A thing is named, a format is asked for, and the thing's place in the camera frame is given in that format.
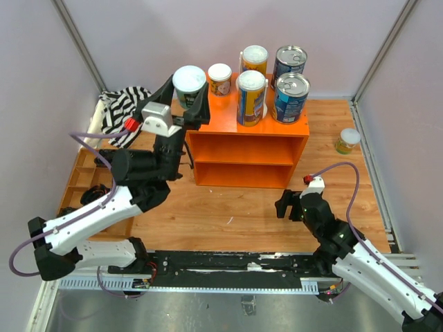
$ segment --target can lid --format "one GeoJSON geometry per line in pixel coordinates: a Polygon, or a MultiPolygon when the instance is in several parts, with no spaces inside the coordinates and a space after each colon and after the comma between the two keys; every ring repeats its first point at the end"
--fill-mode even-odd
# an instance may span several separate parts
{"type": "Polygon", "coordinates": [[[268,59],[268,51],[259,45],[250,45],[243,51],[243,59],[252,64],[261,64],[268,59]]]}
{"type": "Polygon", "coordinates": [[[172,76],[172,83],[177,90],[192,93],[200,90],[206,82],[206,74],[197,66],[183,66],[172,76]]]}
{"type": "Polygon", "coordinates": [[[283,64],[289,64],[292,66],[297,66],[299,64],[304,64],[307,59],[306,52],[298,46],[283,46],[277,51],[277,58],[283,64]]]}
{"type": "Polygon", "coordinates": [[[346,128],[340,133],[341,140],[346,142],[347,144],[357,144],[360,142],[360,133],[353,128],[346,128]]]}
{"type": "Polygon", "coordinates": [[[254,91],[263,88],[265,81],[265,76],[259,71],[244,71],[238,77],[238,86],[254,91]]]}
{"type": "Polygon", "coordinates": [[[309,92],[309,81],[301,74],[284,73],[277,80],[277,87],[291,97],[302,97],[309,92]]]}
{"type": "Polygon", "coordinates": [[[208,75],[213,81],[226,81],[232,73],[227,64],[213,64],[208,69],[208,75]]]}

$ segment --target blue can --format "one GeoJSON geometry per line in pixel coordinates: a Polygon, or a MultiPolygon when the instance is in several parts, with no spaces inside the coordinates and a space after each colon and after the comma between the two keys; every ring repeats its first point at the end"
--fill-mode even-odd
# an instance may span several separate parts
{"type": "Polygon", "coordinates": [[[274,72],[271,88],[275,90],[275,82],[285,73],[303,74],[307,60],[306,52],[298,46],[282,46],[275,54],[274,72]]]}
{"type": "Polygon", "coordinates": [[[278,122],[291,124],[300,118],[309,87],[307,78],[297,73],[285,73],[275,83],[272,116],[278,122]]]}

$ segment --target wooden table surface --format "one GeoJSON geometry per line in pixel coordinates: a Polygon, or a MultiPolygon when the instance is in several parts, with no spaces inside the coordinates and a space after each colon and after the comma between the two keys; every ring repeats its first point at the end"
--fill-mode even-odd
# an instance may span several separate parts
{"type": "MultiPolygon", "coordinates": [[[[288,189],[303,190],[302,178],[339,161],[351,161],[361,173],[360,189],[351,211],[354,225],[381,252],[390,252],[383,223],[360,148],[343,156],[334,149],[342,129],[354,127],[345,100],[308,100],[311,135],[288,189]]],[[[182,110],[175,100],[173,113],[182,110]]],[[[152,149],[154,135],[142,133],[131,149],[152,149]]],[[[102,148],[109,148],[104,143],[102,148]]],[[[187,162],[188,156],[182,158],[187,162]]],[[[132,236],[150,250],[228,250],[260,252],[313,252],[315,238],[302,224],[275,216],[274,202],[282,190],[196,186],[188,165],[183,178],[169,182],[171,193],[160,206],[137,216],[132,236]]],[[[345,211],[354,190],[351,167],[337,167],[323,175],[323,197],[336,217],[345,211]]]]}

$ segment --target metal floor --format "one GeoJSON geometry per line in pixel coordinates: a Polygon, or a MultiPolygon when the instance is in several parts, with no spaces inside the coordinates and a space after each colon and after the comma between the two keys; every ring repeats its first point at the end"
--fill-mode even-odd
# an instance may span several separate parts
{"type": "Polygon", "coordinates": [[[60,290],[46,332],[78,331],[400,332],[401,327],[353,286],[333,305],[313,295],[256,295],[255,308],[242,304],[241,294],[148,293],[119,299],[96,290],[60,290]],[[61,308],[71,319],[96,314],[74,321],[62,317],[61,308]]]}

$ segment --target red connector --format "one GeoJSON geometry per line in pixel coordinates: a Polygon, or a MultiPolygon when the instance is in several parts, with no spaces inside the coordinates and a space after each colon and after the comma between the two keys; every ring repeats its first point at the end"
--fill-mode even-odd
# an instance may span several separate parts
{"type": "Polygon", "coordinates": [[[312,177],[312,175],[306,175],[303,178],[303,182],[305,183],[305,185],[310,184],[313,180],[314,180],[314,177],[312,177]]]}
{"type": "Polygon", "coordinates": [[[129,118],[125,121],[125,128],[130,132],[135,132],[138,126],[140,126],[140,122],[136,121],[134,118],[129,118]]]}

